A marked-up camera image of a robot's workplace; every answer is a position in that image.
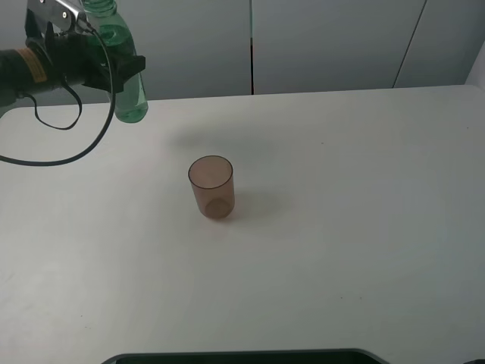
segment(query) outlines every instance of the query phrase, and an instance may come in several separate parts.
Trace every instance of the water bottle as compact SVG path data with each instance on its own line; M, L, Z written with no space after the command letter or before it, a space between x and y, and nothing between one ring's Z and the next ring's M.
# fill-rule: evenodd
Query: water bottle
M115 0L83 0L84 9L89 19L99 26L98 32L109 50L119 55L135 55L135 43L124 19L117 13ZM90 42L99 46L99 41L92 37ZM116 117L125 123L141 121L149 104L146 101L142 75L137 74L124 84L124 91L116 95Z

